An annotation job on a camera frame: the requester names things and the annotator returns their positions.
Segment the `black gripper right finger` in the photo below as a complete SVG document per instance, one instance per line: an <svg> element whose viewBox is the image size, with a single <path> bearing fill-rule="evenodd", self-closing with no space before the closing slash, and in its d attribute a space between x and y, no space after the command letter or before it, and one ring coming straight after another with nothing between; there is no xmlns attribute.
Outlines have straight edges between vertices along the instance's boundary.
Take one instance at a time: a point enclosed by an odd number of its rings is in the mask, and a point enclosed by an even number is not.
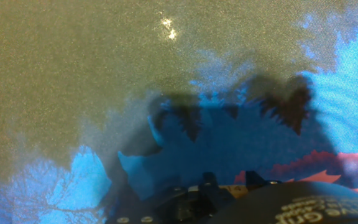
<svg viewBox="0 0 358 224"><path fill-rule="evenodd" d="M269 184L269 182L256 173L256 171L246 171L245 177L247 189L257 189Z"/></svg>

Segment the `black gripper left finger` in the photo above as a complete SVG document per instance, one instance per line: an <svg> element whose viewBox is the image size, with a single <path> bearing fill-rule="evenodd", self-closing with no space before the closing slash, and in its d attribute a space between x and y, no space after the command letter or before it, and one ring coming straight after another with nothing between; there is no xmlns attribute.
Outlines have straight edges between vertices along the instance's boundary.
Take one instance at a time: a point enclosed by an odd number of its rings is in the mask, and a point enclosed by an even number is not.
<svg viewBox="0 0 358 224"><path fill-rule="evenodd" d="M206 223L231 202L228 189L220 188L214 173L205 172L192 188L169 187L145 200L134 194L119 197L106 224Z"/></svg>

